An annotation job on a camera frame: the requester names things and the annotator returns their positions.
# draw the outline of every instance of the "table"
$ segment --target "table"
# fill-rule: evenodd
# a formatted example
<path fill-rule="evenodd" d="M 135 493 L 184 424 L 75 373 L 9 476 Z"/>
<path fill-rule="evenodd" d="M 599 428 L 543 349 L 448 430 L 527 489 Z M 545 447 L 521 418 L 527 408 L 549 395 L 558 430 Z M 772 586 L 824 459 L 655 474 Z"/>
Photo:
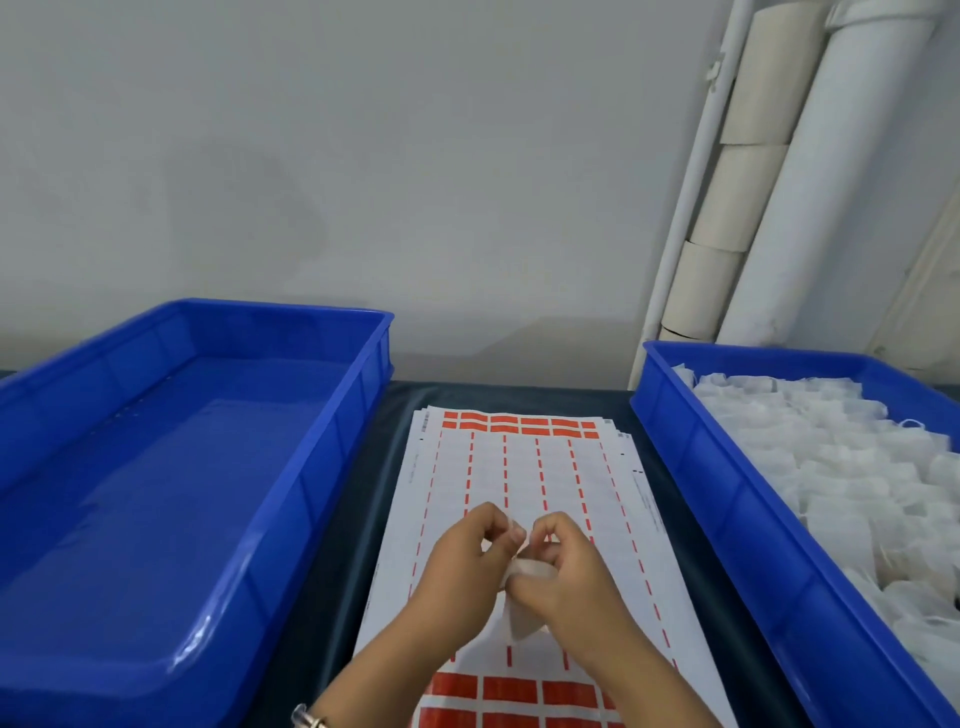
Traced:
<path fill-rule="evenodd" d="M 252 700 L 244 726 L 288 725 L 349 661 L 387 523 L 410 418 L 427 405 L 604 417 L 630 433 L 740 728 L 811 725 L 670 473 L 629 392 L 392 382 L 383 396 Z"/>

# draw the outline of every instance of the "bracelet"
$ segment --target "bracelet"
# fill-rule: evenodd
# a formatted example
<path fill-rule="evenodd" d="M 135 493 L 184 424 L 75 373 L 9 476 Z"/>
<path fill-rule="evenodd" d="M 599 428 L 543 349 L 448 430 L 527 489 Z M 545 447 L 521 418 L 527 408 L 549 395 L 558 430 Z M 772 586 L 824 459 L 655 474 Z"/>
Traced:
<path fill-rule="evenodd" d="M 290 714 L 294 728 L 329 728 L 325 717 L 313 717 L 306 712 L 306 704 L 300 703 Z"/>

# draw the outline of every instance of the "hand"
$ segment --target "hand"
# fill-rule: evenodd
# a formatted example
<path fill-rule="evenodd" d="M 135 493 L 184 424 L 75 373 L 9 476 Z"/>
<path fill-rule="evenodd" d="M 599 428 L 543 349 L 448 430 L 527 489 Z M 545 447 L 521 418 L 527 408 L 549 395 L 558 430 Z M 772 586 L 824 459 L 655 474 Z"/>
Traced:
<path fill-rule="evenodd" d="M 549 538 L 556 535 L 560 542 Z M 522 558 L 553 564 L 556 579 L 515 575 L 507 594 L 550 627 L 560 646 L 601 688 L 624 649 L 647 643 L 613 582 L 600 552 L 566 513 L 537 519 Z"/>
<path fill-rule="evenodd" d="M 503 574 L 527 533 L 507 515 L 482 503 L 454 523 L 430 552 L 407 608 L 435 635 L 447 660 L 480 634 L 496 602 Z M 492 544 L 485 552 L 483 540 Z"/>

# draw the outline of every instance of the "gray wall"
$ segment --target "gray wall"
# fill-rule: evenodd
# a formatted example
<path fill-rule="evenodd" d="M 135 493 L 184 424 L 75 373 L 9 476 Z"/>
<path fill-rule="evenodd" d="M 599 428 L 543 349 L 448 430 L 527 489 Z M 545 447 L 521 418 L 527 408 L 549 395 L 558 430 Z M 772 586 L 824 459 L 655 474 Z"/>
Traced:
<path fill-rule="evenodd" d="M 6 0 L 0 368 L 186 296 L 622 387 L 730 0 Z"/>
<path fill-rule="evenodd" d="M 864 352 L 960 178 L 960 9 L 935 32 L 790 346 Z"/>

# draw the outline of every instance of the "paper sheet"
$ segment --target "paper sheet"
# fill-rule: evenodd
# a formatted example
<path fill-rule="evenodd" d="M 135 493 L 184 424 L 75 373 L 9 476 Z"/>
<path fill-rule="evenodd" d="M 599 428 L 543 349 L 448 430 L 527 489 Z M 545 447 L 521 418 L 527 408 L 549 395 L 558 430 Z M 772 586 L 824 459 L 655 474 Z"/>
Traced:
<path fill-rule="evenodd" d="M 599 418 L 415 413 L 356 651 L 402 609 L 437 539 L 490 500 L 530 528 L 565 511 L 600 549 L 631 615 L 726 728 L 736 725 L 629 435 Z M 614 706 L 547 631 L 507 644 L 504 595 L 476 640 L 451 656 L 414 715 L 437 711 L 576 717 L 613 728 Z M 469 716 L 459 715 L 470 721 Z"/>

